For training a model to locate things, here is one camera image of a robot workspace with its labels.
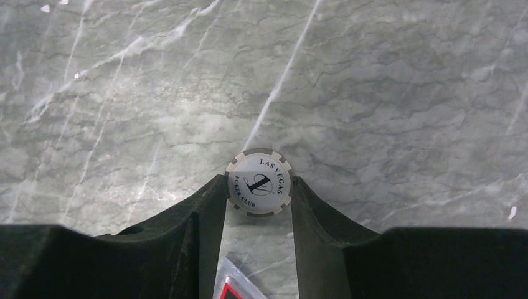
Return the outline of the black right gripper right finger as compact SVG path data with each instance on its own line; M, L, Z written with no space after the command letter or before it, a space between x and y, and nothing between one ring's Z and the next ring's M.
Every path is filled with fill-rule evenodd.
M301 298L526 298L527 231L397 227L376 233L300 177L291 192Z

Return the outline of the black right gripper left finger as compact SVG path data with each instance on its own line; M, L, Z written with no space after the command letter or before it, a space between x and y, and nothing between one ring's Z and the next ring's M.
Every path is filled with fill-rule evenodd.
M96 237L61 225L1 226L2 298L212 298L227 179Z

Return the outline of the grey white poker chip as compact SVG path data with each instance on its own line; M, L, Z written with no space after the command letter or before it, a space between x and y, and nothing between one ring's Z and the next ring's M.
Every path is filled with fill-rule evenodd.
M279 153L268 148L247 149L229 163L228 201L250 217L274 216L291 202L293 170Z

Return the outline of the red triangular all-in marker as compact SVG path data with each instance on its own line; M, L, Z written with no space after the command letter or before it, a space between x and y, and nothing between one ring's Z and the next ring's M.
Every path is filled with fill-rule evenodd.
M266 296L227 258L219 262L213 299L265 299Z

